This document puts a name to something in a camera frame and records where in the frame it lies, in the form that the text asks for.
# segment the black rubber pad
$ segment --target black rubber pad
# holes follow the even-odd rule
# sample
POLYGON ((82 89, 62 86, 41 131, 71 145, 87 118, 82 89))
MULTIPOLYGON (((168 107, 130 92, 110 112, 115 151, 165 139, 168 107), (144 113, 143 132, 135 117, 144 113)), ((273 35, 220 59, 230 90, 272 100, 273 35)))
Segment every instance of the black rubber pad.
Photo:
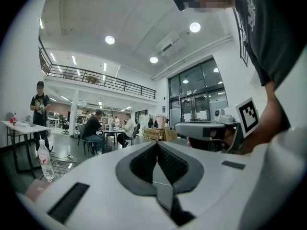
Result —
POLYGON ((76 183, 48 212, 48 215, 64 224, 89 187, 86 184, 76 183))

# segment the water bottle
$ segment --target water bottle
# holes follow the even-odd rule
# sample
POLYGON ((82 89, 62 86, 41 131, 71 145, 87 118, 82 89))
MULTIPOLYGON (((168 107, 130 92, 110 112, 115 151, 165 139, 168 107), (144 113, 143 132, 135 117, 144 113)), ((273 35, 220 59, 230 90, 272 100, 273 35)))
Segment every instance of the water bottle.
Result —
POLYGON ((48 181, 54 178, 54 172, 50 160, 49 150, 45 146, 45 140, 39 140, 38 157, 44 176, 48 181))

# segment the desk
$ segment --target desk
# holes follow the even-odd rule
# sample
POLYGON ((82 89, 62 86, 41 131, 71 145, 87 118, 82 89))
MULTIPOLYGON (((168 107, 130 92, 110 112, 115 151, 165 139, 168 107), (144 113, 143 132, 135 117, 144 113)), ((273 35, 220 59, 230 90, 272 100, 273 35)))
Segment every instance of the desk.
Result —
POLYGON ((59 118, 51 118, 51 117, 49 117, 48 120, 55 120, 56 127, 59 127, 59 118))
POLYGON ((30 151, 29 151, 28 134, 32 134, 32 133, 40 132, 40 131, 44 131, 44 130, 50 130, 50 128, 45 127, 45 126, 40 126, 40 125, 35 125, 34 127, 30 127, 30 125, 28 125, 28 126, 18 126, 18 125, 11 124, 9 121, 2 121, 2 123, 4 123, 10 129, 10 132, 12 130, 11 141, 12 141, 12 146, 13 146, 13 156, 14 156, 15 169, 16 169, 17 173, 29 173, 29 172, 31 172, 32 176, 35 179, 34 170, 41 169, 41 167, 40 166, 33 167, 33 165, 32 165, 32 161, 31 161, 31 157, 30 157, 30 151), (15 145, 16 131, 18 131, 18 132, 20 132, 21 134, 24 135, 24 142, 25 142, 25 147, 26 147, 26 151, 27 151, 27 157, 28 157, 28 161, 29 161, 29 165, 30 165, 30 170, 19 170, 19 168, 18 168, 17 155, 16 155, 16 145, 15 145))
POLYGON ((125 130, 108 130, 108 129, 102 129, 101 130, 103 137, 105 138, 105 134, 106 133, 110 133, 110 134, 120 134, 120 133, 124 133, 125 130))

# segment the doorway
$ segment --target doorway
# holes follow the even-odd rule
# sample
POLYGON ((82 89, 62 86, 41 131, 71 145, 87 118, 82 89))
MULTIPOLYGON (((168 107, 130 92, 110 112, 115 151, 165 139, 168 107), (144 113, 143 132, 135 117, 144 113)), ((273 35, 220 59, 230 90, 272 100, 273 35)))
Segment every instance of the doorway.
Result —
POLYGON ((206 94, 182 98, 181 107, 183 122, 211 120, 209 98, 206 94))

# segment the white column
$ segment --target white column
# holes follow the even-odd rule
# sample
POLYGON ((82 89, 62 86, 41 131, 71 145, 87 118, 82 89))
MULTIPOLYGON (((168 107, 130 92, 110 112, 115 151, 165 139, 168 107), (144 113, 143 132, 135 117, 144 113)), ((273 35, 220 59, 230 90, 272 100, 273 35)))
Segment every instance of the white column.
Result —
POLYGON ((73 100, 71 104, 71 115, 69 119, 69 135, 72 136, 75 133, 75 120, 77 115, 77 104, 79 102, 79 90, 75 90, 73 100))

